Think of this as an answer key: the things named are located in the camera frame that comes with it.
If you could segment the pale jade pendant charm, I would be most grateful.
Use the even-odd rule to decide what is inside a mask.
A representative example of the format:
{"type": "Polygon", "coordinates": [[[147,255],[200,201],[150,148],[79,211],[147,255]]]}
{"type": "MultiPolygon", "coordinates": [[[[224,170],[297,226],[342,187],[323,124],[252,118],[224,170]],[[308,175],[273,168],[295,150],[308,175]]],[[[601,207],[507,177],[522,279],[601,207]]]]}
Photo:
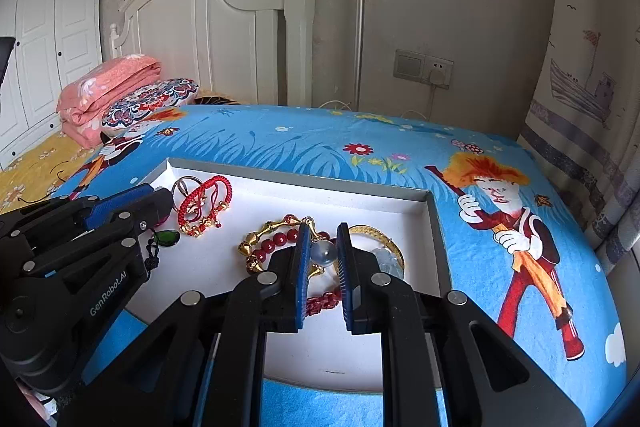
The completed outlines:
{"type": "Polygon", "coordinates": [[[393,275],[398,279],[403,279],[405,275],[405,269],[401,266],[400,260],[386,248],[375,248],[372,251],[375,255],[380,271],[393,275]]]}

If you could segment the gold bangle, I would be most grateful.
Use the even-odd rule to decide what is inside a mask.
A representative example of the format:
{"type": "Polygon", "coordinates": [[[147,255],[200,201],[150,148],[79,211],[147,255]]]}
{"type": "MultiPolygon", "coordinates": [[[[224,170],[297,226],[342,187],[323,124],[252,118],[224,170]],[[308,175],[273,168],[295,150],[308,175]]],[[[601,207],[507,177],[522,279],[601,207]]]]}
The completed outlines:
{"type": "Polygon", "coordinates": [[[364,236],[368,239],[374,239],[375,242],[378,243],[378,248],[386,248],[400,260],[401,266],[405,269],[406,273],[406,262],[404,255],[402,254],[399,247],[394,243],[393,239],[391,239],[381,231],[378,231],[378,229],[370,227],[370,225],[352,225],[349,228],[349,233],[352,235],[364,236]]]}

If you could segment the gold hoop earrings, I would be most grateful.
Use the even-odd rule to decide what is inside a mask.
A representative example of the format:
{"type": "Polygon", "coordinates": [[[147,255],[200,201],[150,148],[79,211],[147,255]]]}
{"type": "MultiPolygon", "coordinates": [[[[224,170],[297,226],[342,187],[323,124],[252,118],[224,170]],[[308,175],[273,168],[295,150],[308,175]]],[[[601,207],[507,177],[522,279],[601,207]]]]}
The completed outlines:
{"type": "MultiPolygon", "coordinates": [[[[180,206],[186,200],[186,198],[203,185],[203,182],[198,179],[196,176],[179,176],[179,178],[172,184],[170,189],[172,200],[174,201],[174,205],[172,209],[175,212],[179,211],[180,206]]],[[[203,202],[203,197],[195,199],[193,202],[190,202],[189,205],[186,206],[187,213],[196,213],[201,209],[203,202]]]]}

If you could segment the yellow floral bedsheet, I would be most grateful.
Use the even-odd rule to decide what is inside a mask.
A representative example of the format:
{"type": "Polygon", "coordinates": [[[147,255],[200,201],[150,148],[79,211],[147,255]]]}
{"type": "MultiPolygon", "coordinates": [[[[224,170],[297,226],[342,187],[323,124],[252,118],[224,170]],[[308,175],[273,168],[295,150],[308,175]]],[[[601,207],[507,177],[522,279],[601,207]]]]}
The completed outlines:
{"type": "Polygon", "coordinates": [[[11,160],[0,173],[1,212],[46,199],[94,153],[95,147],[82,147],[58,132],[11,160]]]}

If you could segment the patterned blue red pillow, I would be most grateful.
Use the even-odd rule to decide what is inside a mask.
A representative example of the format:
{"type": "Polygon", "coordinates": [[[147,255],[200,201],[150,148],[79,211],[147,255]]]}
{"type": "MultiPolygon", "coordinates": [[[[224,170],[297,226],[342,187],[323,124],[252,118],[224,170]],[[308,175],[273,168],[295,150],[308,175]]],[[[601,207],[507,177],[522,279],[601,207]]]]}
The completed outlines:
{"type": "Polygon", "coordinates": [[[191,103],[200,90],[195,80],[174,78],[146,84],[107,107],[101,132],[113,138],[158,110],[191,103]]]}

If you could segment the folded pink quilt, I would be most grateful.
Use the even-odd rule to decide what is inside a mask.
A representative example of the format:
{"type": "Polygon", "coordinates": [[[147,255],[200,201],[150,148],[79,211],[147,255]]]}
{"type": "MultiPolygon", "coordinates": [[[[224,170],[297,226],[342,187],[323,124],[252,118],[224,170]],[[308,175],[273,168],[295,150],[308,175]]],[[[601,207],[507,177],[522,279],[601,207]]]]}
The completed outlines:
{"type": "Polygon", "coordinates": [[[62,131],[82,147],[96,147],[108,106],[159,79],[160,62],[145,54],[116,57],[96,66],[62,90],[56,106],[62,131]]]}

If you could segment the blue cartoon blanket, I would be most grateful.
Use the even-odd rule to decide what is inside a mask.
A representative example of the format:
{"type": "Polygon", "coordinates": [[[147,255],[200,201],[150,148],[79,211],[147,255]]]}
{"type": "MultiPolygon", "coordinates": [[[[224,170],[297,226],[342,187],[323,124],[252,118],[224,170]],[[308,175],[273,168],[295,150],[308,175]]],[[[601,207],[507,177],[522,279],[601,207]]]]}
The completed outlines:
{"type": "Polygon", "coordinates": [[[430,192],[448,267],[597,424],[626,384],[601,265],[534,155],[500,135],[337,110],[185,105],[100,132],[63,194],[106,197],[179,160],[430,192]]]}

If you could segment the white wardrobe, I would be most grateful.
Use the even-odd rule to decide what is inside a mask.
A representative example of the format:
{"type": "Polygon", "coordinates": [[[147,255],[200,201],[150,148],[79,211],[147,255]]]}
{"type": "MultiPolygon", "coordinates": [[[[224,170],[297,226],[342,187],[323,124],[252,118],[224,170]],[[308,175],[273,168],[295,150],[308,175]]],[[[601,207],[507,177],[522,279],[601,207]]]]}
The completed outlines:
{"type": "Polygon", "coordinates": [[[100,0],[1,0],[15,46],[1,87],[1,168],[61,129],[58,98],[103,62],[100,0]]]}

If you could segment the white wooden headboard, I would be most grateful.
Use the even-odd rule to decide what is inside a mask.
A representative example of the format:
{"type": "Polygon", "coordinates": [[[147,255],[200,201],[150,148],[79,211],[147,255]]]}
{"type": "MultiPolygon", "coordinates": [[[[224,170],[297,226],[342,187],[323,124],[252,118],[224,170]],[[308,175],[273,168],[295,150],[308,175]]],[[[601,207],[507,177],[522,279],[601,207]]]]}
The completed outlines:
{"type": "Polygon", "coordinates": [[[110,54],[248,104],[312,104],[314,0],[127,0],[110,54]]]}

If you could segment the ship print curtain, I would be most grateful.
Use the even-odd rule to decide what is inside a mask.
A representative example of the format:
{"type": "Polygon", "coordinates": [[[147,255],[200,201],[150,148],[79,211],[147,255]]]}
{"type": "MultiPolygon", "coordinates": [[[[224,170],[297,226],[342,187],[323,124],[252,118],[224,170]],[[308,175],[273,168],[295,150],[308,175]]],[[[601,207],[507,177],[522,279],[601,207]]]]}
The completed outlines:
{"type": "Polygon", "coordinates": [[[518,141],[611,272],[639,246],[639,0],[554,0],[518,141]]]}

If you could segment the metal pole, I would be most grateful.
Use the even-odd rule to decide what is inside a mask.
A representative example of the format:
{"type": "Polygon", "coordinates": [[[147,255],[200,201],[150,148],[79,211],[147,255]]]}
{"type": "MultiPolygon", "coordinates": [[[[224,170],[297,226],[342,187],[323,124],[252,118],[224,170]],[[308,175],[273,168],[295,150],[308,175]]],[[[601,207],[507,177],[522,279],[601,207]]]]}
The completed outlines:
{"type": "Polygon", "coordinates": [[[364,27],[364,0],[356,0],[356,30],[355,30],[355,57],[354,57],[354,110],[359,110],[361,69],[363,56],[363,27],[364,27]]]}

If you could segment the wall switch and socket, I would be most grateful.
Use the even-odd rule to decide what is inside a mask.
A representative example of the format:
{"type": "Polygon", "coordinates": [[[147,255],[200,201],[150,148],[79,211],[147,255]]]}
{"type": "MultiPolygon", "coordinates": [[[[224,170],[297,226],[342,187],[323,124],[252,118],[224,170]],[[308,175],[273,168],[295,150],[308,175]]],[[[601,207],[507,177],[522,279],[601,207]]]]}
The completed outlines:
{"type": "Polygon", "coordinates": [[[444,58],[407,50],[395,52],[393,76],[398,79],[448,89],[453,70],[454,63],[444,58]]]}

